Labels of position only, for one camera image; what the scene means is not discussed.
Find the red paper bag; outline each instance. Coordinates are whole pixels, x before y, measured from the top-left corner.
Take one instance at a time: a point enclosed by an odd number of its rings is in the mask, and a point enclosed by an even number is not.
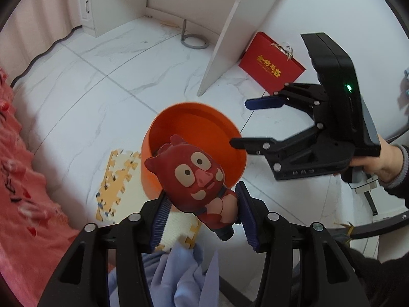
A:
[[[257,32],[239,64],[271,95],[281,90],[284,83],[294,82],[305,70],[290,54],[274,45],[277,43],[273,39]]]

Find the red pig toy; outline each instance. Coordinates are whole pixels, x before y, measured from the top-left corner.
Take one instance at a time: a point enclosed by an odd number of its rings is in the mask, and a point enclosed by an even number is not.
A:
[[[145,161],[146,168],[157,176],[175,207],[195,214],[221,240],[230,239],[238,215],[237,196],[224,185],[222,167],[179,135],[170,141]]]

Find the toy nose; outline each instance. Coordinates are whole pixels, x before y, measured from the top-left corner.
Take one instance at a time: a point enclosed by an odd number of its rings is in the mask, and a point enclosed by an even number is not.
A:
[[[206,186],[206,184],[208,184],[211,181],[211,179],[213,179],[212,173],[205,172],[201,169],[198,169],[195,172],[195,176],[200,188]]]

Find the marble tile floor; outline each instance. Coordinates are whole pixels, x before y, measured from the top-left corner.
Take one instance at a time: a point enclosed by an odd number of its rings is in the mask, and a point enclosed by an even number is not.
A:
[[[146,17],[98,38],[78,29],[16,83],[16,116],[28,149],[35,153],[33,167],[46,176],[50,197],[61,204],[73,227],[81,229],[93,221],[93,196],[111,150],[140,150],[150,123],[170,105],[183,101],[211,105],[243,136],[284,139],[312,125],[306,114],[291,107],[247,110],[245,100],[265,92],[237,65],[197,97],[214,46],[186,48],[179,34],[180,29]],[[333,227],[372,221],[365,198],[353,194],[339,177],[278,182],[263,157],[249,156],[243,179],[253,197],[293,223],[322,221]],[[211,239],[205,227],[199,241],[208,254],[205,262],[219,249],[225,260],[220,273],[245,289],[259,275],[263,256],[252,252],[243,229],[236,227],[227,243]]]

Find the blue fabric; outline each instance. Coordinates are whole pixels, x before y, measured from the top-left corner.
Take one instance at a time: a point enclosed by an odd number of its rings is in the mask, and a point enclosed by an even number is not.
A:
[[[142,255],[146,280],[154,307],[217,307],[219,264],[215,252],[203,275],[203,250],[199,245],[186,249],[177,243],[169,254]],[[117,272],[108,275],[111,307],[119,307]]]

